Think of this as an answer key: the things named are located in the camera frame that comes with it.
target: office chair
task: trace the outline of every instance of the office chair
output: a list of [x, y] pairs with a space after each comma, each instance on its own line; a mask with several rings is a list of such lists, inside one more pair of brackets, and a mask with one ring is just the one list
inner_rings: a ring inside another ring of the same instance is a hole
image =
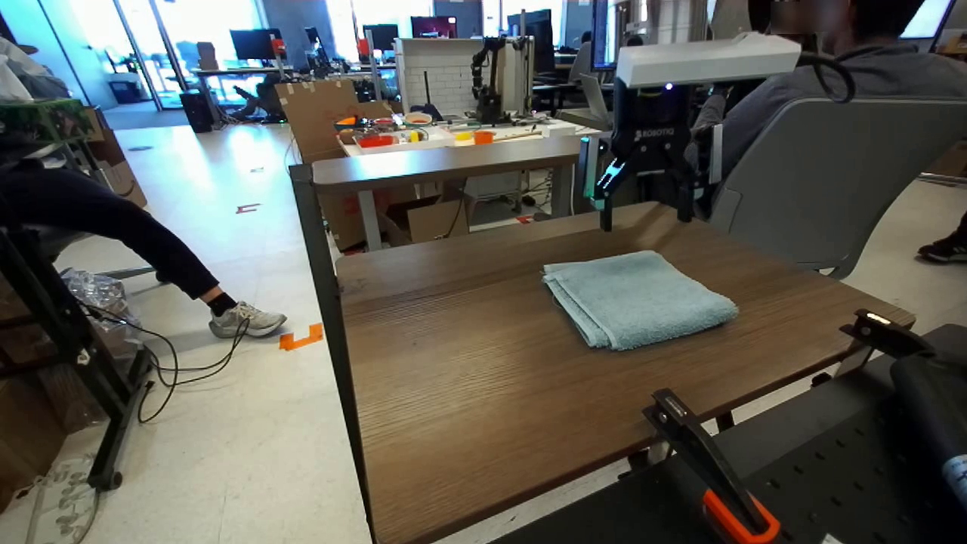
[[964, 98], [796, 98], [728, 171], [711, 223], [846, 277], [897, 194], [960, 140]]

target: orange clamp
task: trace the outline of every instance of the orange clamp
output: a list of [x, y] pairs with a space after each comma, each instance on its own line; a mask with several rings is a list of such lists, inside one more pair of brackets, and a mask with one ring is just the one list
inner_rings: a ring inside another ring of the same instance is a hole
[[758, 506], [766, 525], [752, 531], [743, 519], [735, 515], [735, 509], [713, 493], [702, 493], [706, 514], [711, 522], [735, 544], [775, 544], [779, 541], [779, 519], [752, 494], [752, 503]]
[[295, 333], [279, 335], [279, 347], [282, 350], [301, 350], [301, 347], [316, 345], [320, 339], [325, 339], [325, 326], [312, 322], [306, 339], [295, 339]]

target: floor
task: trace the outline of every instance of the floor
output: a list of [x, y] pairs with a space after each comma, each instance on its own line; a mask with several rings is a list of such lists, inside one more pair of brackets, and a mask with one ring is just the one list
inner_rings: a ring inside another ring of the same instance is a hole
[[[285, 126], [226, 126], [207, 135], [154, 126], [117, 135], [151, 211], [201, 251], [232, 297], [287, 312], [297, 335], [320, 320], [285, 169], [297, 160]], [[967, 186], [915, 180], [877, 227], [846, 285], [911, 307], [920, 317], [915, 328], [967, 322], [967, 267], [913, 260], [920, 245], [946, 234], [964, 211]], [[84, 239], [62, 260], [81, 270], [136, 262], [131, 251], [102, 239]], [[131, 290], [132, 313], [179, 345], [183, 364], [207, 364], [226, 353], [226, 340], [207, 333], [207, 305], [151, 277], [132, 282]], [[102, 494], [91, 544], [370, 541], [320, 340], [302, 350], [246, 340], [226, 371], [179, 388], [154, 424], [132, 427], [121, 468], [124, 486]], [[448, 541], [491, 541], [621, 471], [623, 464], [612, 464]]]

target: blue cloth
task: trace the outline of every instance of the blue cloth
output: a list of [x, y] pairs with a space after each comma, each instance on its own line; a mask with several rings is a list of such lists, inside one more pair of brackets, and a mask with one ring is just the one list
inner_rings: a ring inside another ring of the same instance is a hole
[[545, 285], [590, 347], [636, 350], [738, 317], [738, 305], [657, 251], [545, 267]]

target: wooden table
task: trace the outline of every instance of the wooden table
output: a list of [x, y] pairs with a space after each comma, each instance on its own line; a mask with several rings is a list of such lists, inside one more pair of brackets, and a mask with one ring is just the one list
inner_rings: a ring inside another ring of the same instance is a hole
[[487, 174], [504, 169], [553, 169], [557, 189], [553, 208], [576, 211], [576, 162], [580, 156], [577, 135], [551, 135], [551, 140], [508, 140], [493, 145], [470, 147], [403, 147], [385, 155], [357, 155], [337, 160], [316, 160], [318, 189], [353, 189], [361, 194], [366, 246], [381, 246], [381, 227], [374, 211], [374, 186], [400, 186], [413, 180], [441, 180]]
[[[618, 208], [340, 260], [295, 169], [362, 499], [377, 541], [430, 541], [657, 441], [642, 408], [672, 387], [713, 416], [831, 364], [857, 307], [911, 313], [762, 255], [672, 208]], [[541, 267], [638, 246], [732, 297], [726, 328], [587, 350]]]

